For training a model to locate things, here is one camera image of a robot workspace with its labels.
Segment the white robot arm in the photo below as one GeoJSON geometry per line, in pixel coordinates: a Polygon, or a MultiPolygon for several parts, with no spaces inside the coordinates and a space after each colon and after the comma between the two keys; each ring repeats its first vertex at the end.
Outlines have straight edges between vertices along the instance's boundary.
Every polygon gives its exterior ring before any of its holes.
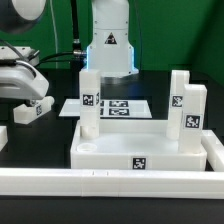
{"type": "MultiPolygon", "coordinates": [[[[93,38],[82,53],[89,69],[99,69],[104,78],[135,74],[134,49],[129,42],[128,0],[91,0],[93,38]]],[[[42,18],[47,0],[0,0],[0,31],[20,34],[42,18]]],[[[47,79],[32,64],[22,47],[0,39],[0,97],[41,100],[49,88],[47,79]]]]}

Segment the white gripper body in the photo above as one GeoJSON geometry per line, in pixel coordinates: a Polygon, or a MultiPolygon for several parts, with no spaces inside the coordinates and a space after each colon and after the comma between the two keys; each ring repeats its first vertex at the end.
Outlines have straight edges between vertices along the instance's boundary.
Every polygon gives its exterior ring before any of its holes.
{"type": "Polygon", "coordinates": [[[21,65],[0,68],[0,98],[41,100],[48,88],[49,82],[37,70],[32,73],[21,65]]]}

